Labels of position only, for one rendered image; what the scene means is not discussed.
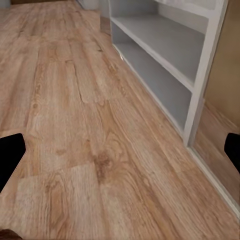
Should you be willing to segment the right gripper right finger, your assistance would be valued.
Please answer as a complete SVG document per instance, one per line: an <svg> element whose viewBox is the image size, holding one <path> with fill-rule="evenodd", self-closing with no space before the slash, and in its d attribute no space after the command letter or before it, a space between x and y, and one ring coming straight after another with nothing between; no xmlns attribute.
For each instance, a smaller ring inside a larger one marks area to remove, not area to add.
<svg viewBox="0 0 240 240"><path fill-rule="evenodd" d="M224 151L240 173L240 135L235 133L228 133Z"/></svg>

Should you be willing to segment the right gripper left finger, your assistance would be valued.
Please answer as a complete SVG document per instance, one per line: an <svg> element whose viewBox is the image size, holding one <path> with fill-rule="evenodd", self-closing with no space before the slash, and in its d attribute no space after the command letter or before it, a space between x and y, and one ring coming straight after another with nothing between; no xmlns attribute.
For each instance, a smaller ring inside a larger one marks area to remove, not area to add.
<svg viewBox="0 0 240 240"><path fill-rule="evenodd" d="M0 138L0 193L25 152L25 141L21 133Z"/></svg>

